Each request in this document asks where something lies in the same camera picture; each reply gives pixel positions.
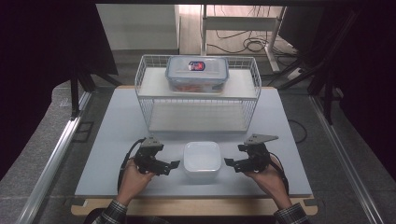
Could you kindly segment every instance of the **black curtain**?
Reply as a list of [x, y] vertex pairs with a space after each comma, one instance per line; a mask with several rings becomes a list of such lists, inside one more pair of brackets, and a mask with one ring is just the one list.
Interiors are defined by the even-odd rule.
[[387, 2], [369, 2], [333, 65], [340, 106], [396, 179], [396, 14]]
[[0, 3], [0, 176], [76, 72], [117, 74], [95, 4]]

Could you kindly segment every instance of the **hand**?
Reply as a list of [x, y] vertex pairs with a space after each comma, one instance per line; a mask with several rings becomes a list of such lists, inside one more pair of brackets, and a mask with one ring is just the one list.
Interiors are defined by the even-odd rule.
[[117, 195], [116, 198], [117, 202], [128, 206], [132, 198], [145, 189], [154, 176], [154, 173], [147, 173], [145, 175], [140, 174], [136, 164], [134, 164], [134, 159], [129, 159], [125, 166], [119, 195]]
[[[281, 167], [279, 161], [275, 157], [271, 156], [271, 160]], [[282, 178], [272, 165], [268, 165], [268, 167], [260, 173], [245, 172], [244, 174], [251, 177], [262, 191], [274, 200], [279, 209], [292, 206]]]

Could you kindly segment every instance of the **shelf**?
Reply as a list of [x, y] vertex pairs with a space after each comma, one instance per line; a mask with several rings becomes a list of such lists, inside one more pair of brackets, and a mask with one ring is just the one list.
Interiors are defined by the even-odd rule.
[[222, 93], [175, 92], [169, 88], [164, 67], [148, 67], [139, 90], [139, 97], [193, 97], [193, 98], [234, 98], [257, 100], [252, 75], [248, 69], [230, 69], [229, 79]]
[[151, 123], [152, 132], [245, 132], [242, 104], [154, 104]]

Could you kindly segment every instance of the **plastic food container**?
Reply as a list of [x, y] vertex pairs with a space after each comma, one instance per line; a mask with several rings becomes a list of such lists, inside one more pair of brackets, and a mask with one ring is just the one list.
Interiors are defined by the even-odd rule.
[[196, 93], [221, 93], [229, 76], [226, 58], [207, 56], [172, 56], [165, 74], [172, 91]]
[[184, 147], [184, 167], [189, 177], [213, 179], [219, 172], [221, 156], [215, 142], [190, 142]]

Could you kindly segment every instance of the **aluminum rail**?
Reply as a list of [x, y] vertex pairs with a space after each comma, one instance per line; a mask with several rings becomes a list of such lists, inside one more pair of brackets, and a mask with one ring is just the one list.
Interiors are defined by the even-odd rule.
[[84, 108], [90, 98], [90, 93], [84, 92], [82, 94], [79, 100], [80, 114], [74, 120], [69, 120], [67, 122], [66, 127], [64, 128], [64, 132], [62, 133], [55, 149], [53, 149], [49, 161], [47, 162], [47, 165], [41, 173], [41, 176], [38, 178], [37, 183], [35, 184], [35, 188], [30, 194], [16, 223], [29, 224], [32, 223], [35, 219], [35, 215], [37, 214], [37, 211], [40, 208], [40, 205], [47, 194], [47, 190], [52, 183], [53, 177], [58, 171], [59, 165], [61, 164], [64, 158], [64, 154], [67, 151], [67, 147], [69, 146], [73, 138], [73, 134], [80, 123], [81, 114], [83, 113]]
[[349, 182], [352, 188], [355, 190], [355, 193], [358, 197], [358, 200], [361, 203], [361, 207], [364, 210], [364, 213], [368, 217], [370, 223], [379, 224], [384, 223], [382, 217], [380, 216], [378, 209], [376, 208], [375, 202], [370, 195], [369, 190], [363, 184], [361, 177], [356, 171], [352, 161], [347, 155], [347, 151], [345, 150], [341, 140], [339, 139], [337, 132], [335, 131], [332, 125], [329, 125], [324, 115], [322, 114], [322, 106], [320, 104], [320, 100], [317, 96], [309, 96], [316, 112], [320, 123], [322, 124], [326, 134], [328, 135], [330, 141], [332, 142], [332, 146], [334, 148], [335, 154], [341, 162], [341, 165], [346, 172], [346, 176], [349, 179]]

